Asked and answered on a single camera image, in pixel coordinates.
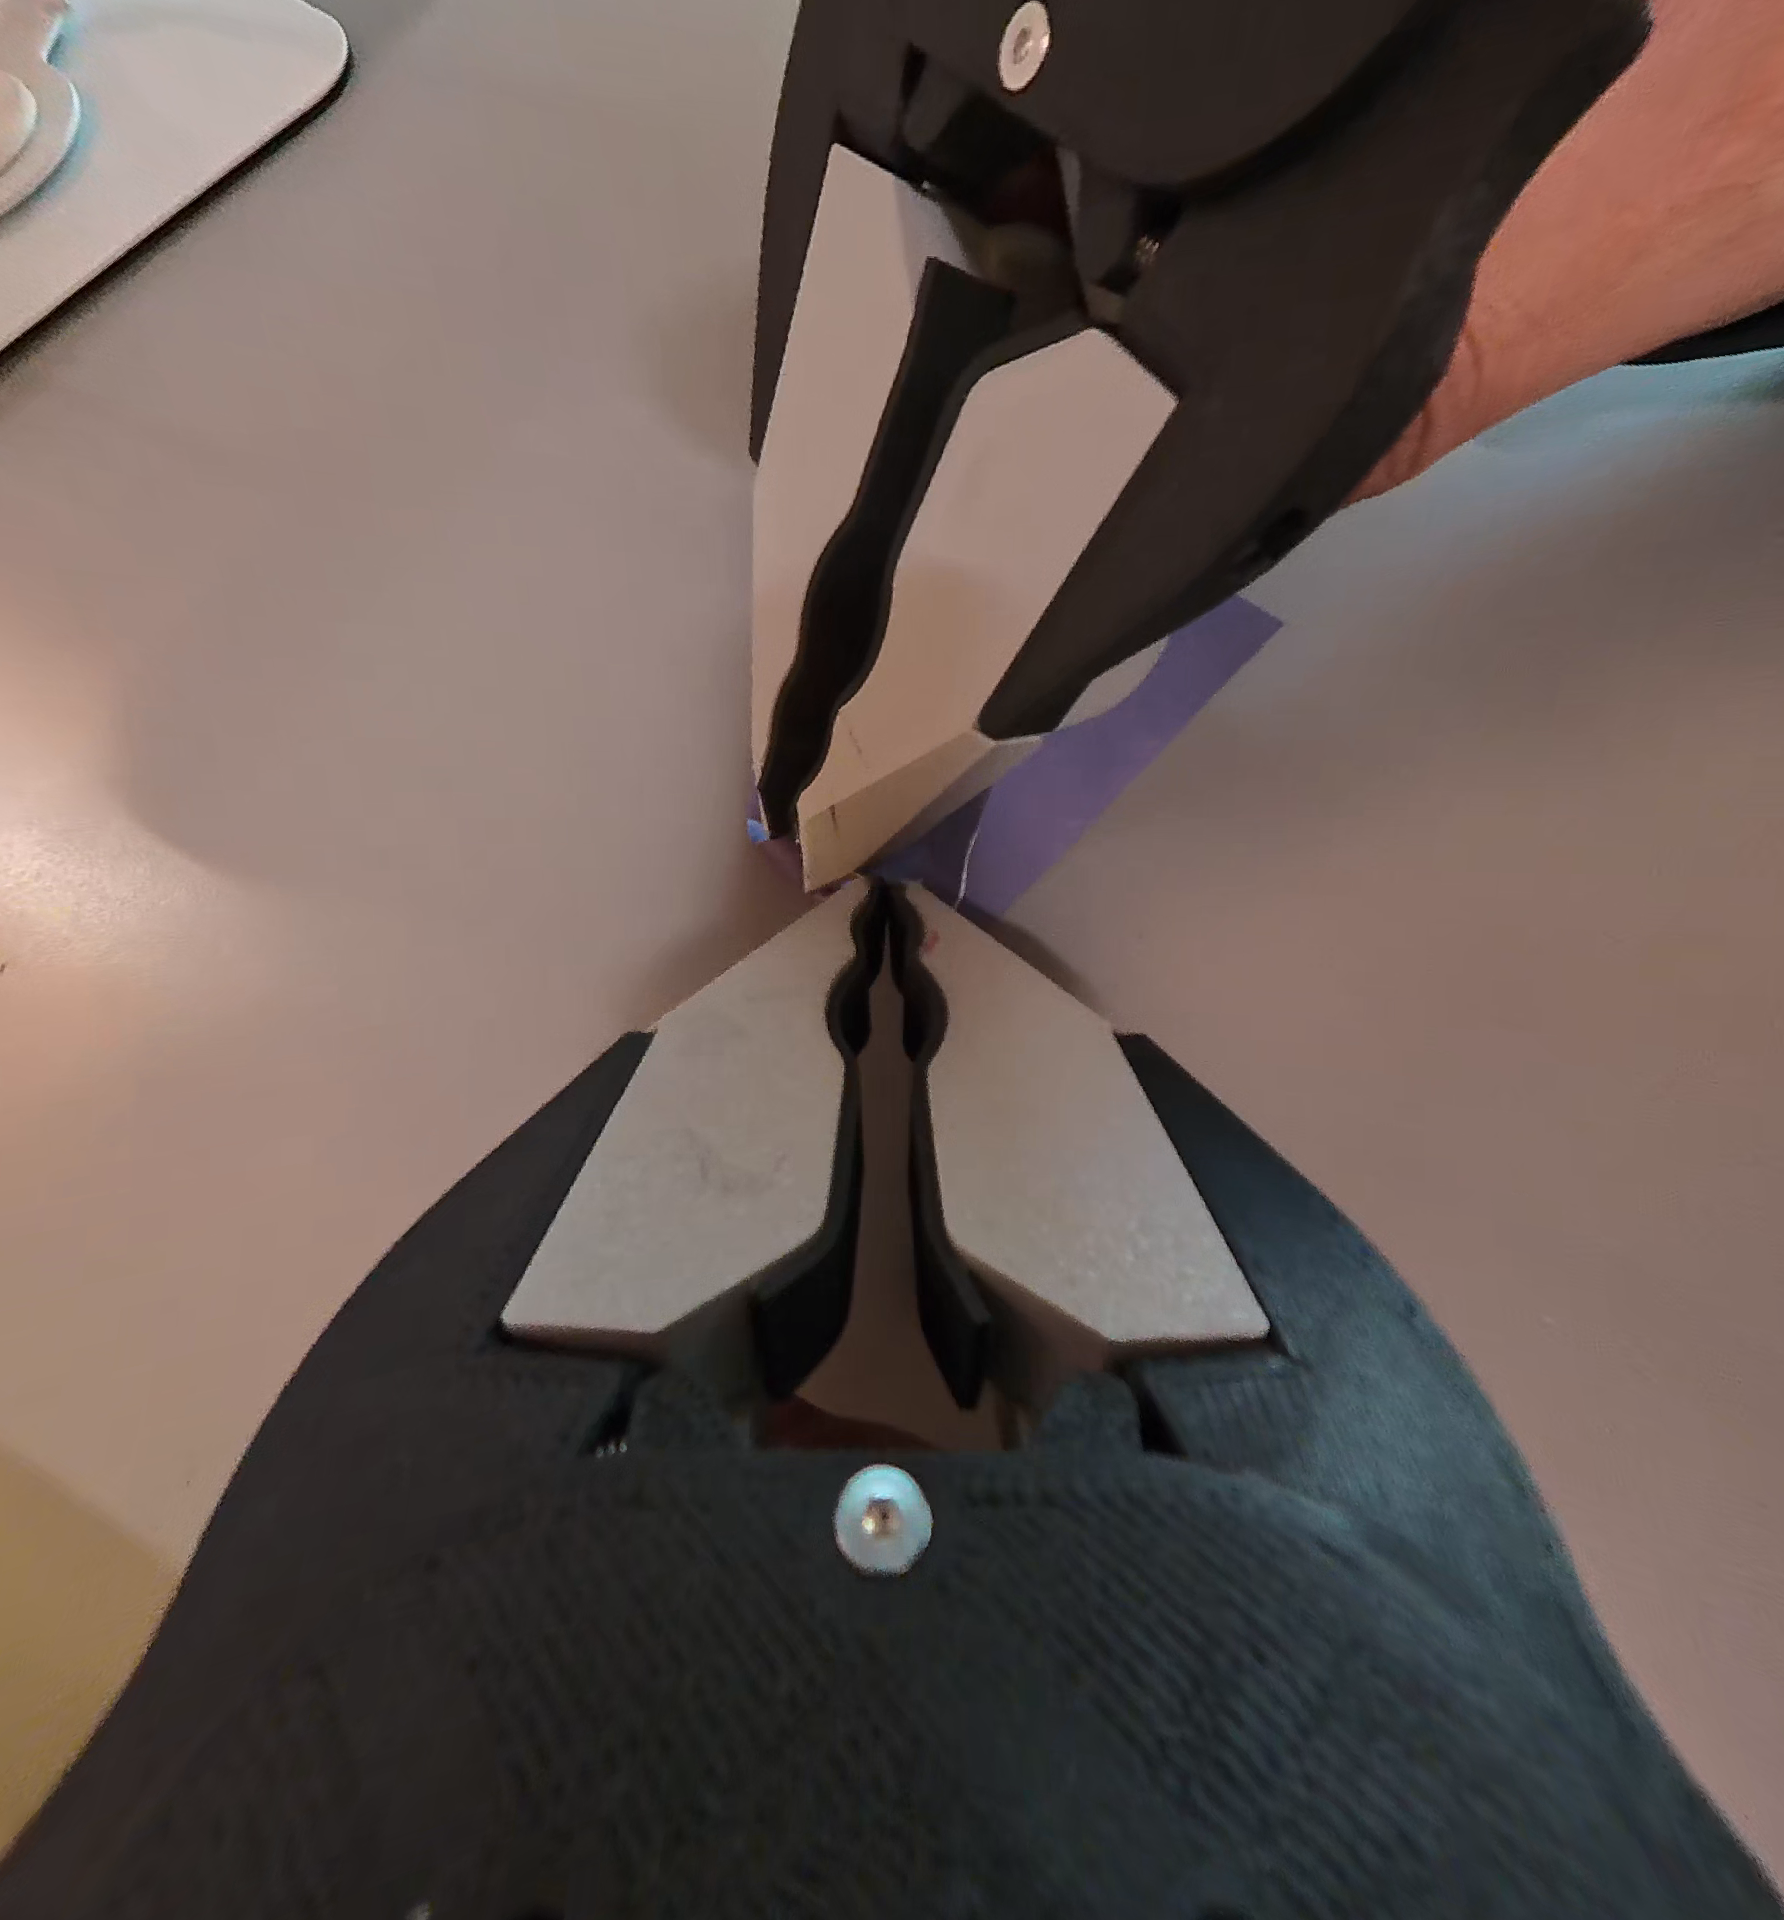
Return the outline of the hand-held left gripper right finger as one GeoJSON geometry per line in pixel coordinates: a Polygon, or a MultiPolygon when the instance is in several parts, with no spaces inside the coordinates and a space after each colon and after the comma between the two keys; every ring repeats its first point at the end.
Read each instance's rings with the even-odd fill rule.
{"type": "Polygon", "coordinates": [[[1244,1353],[1270,1321],[1120,1035],[923,886],[889,890],[919,1320],[960,1407],[1244,1353]]]}

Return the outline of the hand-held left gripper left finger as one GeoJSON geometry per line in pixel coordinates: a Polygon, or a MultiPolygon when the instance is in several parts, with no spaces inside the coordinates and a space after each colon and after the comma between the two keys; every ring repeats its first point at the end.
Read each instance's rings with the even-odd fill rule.
{"type": "Polygon", "coordinates": [[[846,1323],[882,892],[851,882],[636,1036],[513,1339],[786,1401],[846,1323]]]}

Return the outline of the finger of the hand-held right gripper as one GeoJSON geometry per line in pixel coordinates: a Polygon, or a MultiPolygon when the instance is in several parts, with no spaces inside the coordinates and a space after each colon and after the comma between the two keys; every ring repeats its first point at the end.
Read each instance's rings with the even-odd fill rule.
{"type": "Polygon", "coordinates": [[[844,885],[1034,754],[979,715],[1175,408],[1087,330],[980,374],[894,563],[865,678],[798,806],[807,892],[844,885]]]}
{"type": "Polygon", "coordinates": [[[878,652],[933,439],[1018,304],[943,206],[829,153],[754,492],[754,781],[774,837],[815,839],[811,786],[878,652]]]}

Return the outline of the purple paper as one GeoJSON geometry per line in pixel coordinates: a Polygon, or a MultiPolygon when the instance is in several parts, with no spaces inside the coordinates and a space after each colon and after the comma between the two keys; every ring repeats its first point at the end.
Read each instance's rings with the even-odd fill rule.
{"type": "Polygon", "coordinates": [[[991,789],[883,853],[875,872],[956,908],[1008,915],[1281,627],[1244,596],[1200,614],[1128,659],[1128,691],[1058,727],[991,789]]]}

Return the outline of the person's right forearm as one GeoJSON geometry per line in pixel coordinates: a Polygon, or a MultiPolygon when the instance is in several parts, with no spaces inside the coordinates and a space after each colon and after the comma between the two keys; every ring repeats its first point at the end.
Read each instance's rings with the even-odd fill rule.
{"type": "Polygon", "coordinates": [[[1660,3],[1488,244],[1453,358],[1356,504],[1599,372],[1784,300],[1784,3],[1660,3]]]}

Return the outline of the white rounded board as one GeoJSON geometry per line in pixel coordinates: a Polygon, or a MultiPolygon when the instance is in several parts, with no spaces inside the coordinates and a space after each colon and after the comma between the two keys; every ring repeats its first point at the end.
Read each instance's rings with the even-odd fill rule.
{"type": "Polygon", "coordinates": [[[0,354],[318,112],[352,48],[304,3],[70,3],[61,169],[0,220],[0,354]]]}

